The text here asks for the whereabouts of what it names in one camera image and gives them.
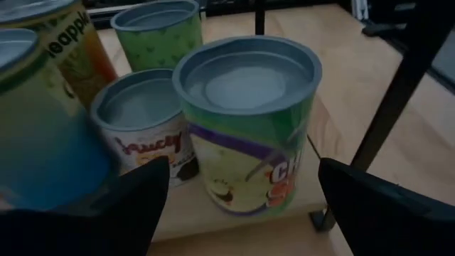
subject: green patterned label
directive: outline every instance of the green patterned label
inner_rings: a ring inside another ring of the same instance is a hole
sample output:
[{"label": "green patterned label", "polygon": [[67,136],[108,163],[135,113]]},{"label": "green patterned label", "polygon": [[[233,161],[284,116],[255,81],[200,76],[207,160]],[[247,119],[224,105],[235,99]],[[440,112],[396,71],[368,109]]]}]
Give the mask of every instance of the green patterned label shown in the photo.
[{"label": "green patterned label", "polygon": [[202,45],[197,14],[157,31],[117,31],[117,35],[133,71],[174,68],[187,53]]}]

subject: purple stripe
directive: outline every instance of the purple stripe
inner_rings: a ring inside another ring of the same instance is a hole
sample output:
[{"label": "purple stripe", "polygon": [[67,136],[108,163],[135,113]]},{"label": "purple stripe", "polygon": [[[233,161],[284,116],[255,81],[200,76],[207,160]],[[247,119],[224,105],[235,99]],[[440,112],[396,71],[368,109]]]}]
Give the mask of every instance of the purple stripe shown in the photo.
[{"label": "purple stripe", "polygon": [[[215,133],[208,129],[202,128],[197,124],[190,123],[188,126],[190,133],[193,133],[198,137],[201,137],[214,144],[253,156],[260,160],[264,160],[274,151],[268,146],[262,146],[255,142],[245,141],[243,139],[238,139],[229,135]],[[270,164],[276,166],[277,164],[280,164],[284,161],[286,161],[286,158],[280,154],[275,159],[273,159]]]}]

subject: wooden surface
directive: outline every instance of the wooden surface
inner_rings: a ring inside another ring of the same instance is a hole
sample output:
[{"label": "wooden surface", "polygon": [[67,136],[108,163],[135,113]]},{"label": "wooden surface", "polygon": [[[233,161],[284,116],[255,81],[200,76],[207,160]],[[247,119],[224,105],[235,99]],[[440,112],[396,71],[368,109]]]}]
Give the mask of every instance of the wooden surface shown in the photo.
[{"label": "wooden surface", "polygon": [[[319,158],[309,143],[306,143],[296,182],[296,195],[278,217],[304,215],[324,209],[326,201],[317,178],[318,166]],[[222,230],[269,219],[271,218],[235,217],[222,212],[209,199],[201,178],[197,177],[169,191],[154,240]]]},{"label": "wooden surface", "polygon": [[[402,56],[336,5],[268,11],[267,35],[316,52],[323,78],[314,99],[309,136],[322,156],[349,163]],[[208,18],[204,41],[254,33],[253,14]],[[113,30],[100,31],[120,75],[130,72]],[[369,172],[455,205],[455,97],[424,77]]]},{"label": "wooden surface", "polygon": [[222,232],[152,243],[148,256],[344,256],[331,234],[318,234],[308,218],[293,217]]}]

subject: blue can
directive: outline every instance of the blue can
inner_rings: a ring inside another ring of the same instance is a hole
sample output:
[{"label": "blue can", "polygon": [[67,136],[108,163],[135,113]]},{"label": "blue can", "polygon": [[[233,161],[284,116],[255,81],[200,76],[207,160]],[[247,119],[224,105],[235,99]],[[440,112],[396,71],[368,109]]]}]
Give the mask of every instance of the blue can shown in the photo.
[{"label": "blue can", "polygon": [[96,190],[109,152],[38,35],[0,29],[0,53],[0,208],[49,210]]}]

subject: white can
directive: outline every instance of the white can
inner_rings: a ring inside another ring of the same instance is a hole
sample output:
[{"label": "white can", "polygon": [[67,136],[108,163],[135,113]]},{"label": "white can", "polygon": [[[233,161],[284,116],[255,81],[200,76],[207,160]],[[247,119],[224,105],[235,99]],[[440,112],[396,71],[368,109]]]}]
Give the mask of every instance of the white can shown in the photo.
[{"label": "white can", "polygon": [[170,186],[198,173],[172,70],[145,70],[114,81],[92,103],[90,115],[122,164],[121,174],[158,156],[169,158]]}]

